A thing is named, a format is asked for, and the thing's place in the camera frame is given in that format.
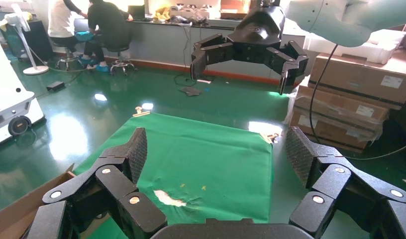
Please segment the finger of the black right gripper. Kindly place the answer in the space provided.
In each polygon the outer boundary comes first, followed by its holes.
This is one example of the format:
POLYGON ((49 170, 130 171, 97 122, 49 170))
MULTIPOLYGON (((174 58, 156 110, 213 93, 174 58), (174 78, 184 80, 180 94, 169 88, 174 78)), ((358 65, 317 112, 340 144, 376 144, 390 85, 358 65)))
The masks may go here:
POLYGON ((231 35, 224 37, 218 33, 194 44, 190 64, 190 77, 193 80, 197 80, 208 65, 234 60, 236 49, 231 35))
POLYGON ((282 48, 267 47, 264 64, 280 75, 278 93, 283 94, 285 87, 292 86, 297 77, 302 76, 307 67, 308 55, 294 41, 290 40, 282 48))

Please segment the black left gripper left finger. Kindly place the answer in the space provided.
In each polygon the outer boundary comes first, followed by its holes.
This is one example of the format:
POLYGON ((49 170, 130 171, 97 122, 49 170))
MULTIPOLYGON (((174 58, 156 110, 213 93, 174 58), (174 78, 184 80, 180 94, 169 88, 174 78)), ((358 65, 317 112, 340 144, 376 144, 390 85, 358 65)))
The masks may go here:
POLYGON ((98 218, 110 216, 130 239, 149 239, 167 226, 165 214, 139 191, 147 159, 146 129, 105 149, 90 169, 44 194, 29 239, 78 239, 98 218))

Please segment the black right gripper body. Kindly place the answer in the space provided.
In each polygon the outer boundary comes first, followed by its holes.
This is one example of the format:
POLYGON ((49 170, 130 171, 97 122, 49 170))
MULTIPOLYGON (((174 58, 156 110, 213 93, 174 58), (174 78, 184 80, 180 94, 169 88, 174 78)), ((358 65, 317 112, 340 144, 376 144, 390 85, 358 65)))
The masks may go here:
POLYGON ((280 48, 284 24, 285 15, 280 6, 251 9, 226 37, 226 41, 232 43, 232 59, 256 64, 266 63, 271 56, 267 48, 280 48))

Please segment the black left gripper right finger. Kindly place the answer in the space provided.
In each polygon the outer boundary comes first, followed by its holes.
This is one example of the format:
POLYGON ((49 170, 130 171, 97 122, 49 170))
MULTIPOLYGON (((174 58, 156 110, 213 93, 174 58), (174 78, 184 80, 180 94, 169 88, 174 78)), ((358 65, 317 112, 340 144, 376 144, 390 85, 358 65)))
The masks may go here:
POLYGON ((341 211, 372 239, 406 239, 406 191, 357 169, 336 148, 312 142, 298 127, 287 131, 285 147, 308 189, 291 225, 318 239, 341 211))

